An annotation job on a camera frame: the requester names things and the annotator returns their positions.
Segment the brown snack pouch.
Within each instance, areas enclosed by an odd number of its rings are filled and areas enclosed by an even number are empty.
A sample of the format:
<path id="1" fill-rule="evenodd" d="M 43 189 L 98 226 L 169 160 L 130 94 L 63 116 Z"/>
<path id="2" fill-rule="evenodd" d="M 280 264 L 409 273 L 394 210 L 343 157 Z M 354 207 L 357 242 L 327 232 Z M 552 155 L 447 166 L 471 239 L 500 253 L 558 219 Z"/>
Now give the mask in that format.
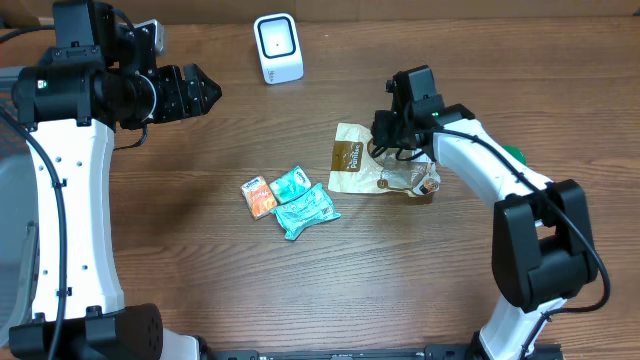
<path id="1" fill-rule="evenodd" d="M 401 162 L 386 150 L 376 158 L 370 130 L 360 124 L 339 123 L 332 150 L 328 189 L 349 194 L 405 193 L 421 197 L 439 190 L 441 178 L 427 156 Z"/>

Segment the green lid jar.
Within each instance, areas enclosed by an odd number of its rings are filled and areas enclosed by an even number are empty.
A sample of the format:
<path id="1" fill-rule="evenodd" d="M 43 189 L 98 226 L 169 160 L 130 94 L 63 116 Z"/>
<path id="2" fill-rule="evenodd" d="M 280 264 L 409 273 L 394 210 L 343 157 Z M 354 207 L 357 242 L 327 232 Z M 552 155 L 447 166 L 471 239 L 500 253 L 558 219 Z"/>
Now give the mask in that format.
<path id="1" fill-rule="evenodd" d="M 514 157 L 517 161 L 519 161 L 523 165 L 527 165 L 527 159 L 524 153 L 517 147 L 511 145 L 504 145 L 504 150 L 509 153 L 512 157 Z"/>

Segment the orange tissue pack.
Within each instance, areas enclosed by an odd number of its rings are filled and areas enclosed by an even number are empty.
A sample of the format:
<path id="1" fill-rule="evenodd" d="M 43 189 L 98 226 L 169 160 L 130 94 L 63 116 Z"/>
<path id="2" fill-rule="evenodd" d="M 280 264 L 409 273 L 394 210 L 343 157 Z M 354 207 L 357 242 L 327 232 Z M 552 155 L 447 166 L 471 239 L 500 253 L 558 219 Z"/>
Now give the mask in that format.
<path id="1" fill-rule="evenodd" d="M 255 220 L 270 213 L 277 206 L 269 185 L 262 176 L 257 176 L 241 186 L 249 211 Z"/>

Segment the green tissue pack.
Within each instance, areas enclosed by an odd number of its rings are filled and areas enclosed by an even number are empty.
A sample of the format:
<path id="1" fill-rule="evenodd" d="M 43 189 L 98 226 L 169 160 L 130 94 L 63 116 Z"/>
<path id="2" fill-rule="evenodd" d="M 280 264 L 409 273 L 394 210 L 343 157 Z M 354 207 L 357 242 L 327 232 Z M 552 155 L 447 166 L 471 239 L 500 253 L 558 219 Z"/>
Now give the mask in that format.
<path id="1" fill-rule="evenodd" d="M 312 185 L 304 170 L 296 166 L 271 182 L 269 187 L 276 200 L 280 204 L 285 204 L 304 195 Z"/>

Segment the teal snack packet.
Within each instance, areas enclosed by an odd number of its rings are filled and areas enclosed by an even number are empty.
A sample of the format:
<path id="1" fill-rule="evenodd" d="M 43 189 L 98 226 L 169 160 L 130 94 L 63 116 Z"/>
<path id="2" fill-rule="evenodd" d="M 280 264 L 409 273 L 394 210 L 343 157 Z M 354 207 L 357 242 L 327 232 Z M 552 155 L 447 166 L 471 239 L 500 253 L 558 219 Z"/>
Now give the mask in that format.
<path id="1" fill-rule="evenodd" d="M 307 228 L 339 219 L 332 199 L 321 183 L 311 187 L 299 198 L 275 207 L 272 211 L 285 231 L 285 239 L 295 241 Z"/>

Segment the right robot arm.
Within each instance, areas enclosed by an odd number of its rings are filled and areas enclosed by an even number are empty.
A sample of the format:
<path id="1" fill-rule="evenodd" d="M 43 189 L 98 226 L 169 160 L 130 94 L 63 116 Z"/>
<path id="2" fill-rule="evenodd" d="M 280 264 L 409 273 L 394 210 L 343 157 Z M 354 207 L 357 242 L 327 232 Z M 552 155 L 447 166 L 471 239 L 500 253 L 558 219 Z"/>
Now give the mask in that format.
<path id="1" fill-rule="evenodd" d="M 560 359 L 538 346 L 558 314 L 604 307 L 611 280 L 594 246 L 588 203 L 572 179 L 554 182 L 500 146 L 462 104 L 446 105 L 429 66 L 386 83 L 388 110 L 375 113 L 374 156 L 393 149 L 449 168 L 493 211 L 494 280 L 501 293 L 490 320 L 467 345 L 429 345 L 428 359 Z"/>

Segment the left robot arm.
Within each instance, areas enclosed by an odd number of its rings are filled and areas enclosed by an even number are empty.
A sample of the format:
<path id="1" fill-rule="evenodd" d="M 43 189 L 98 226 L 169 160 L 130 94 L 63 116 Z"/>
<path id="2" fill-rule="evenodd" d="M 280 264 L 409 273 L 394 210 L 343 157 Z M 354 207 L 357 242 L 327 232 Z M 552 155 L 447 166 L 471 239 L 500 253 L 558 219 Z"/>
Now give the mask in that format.
<path id="1" fill-rule="evenodd" d="M 218 84 L 194 64 L 158 66 L 161 26 L 94 1 L 53 6 L 56 43 L 12 86 L 7 123 L 29 145 L 39 275 L 31 319 L 9 330 L 19 359 L 210 359 L 198 336 L 167 329 L 157 306 L 124 300 L 112 247 L 109 172 L 118 129 L 210 111 Z"/>

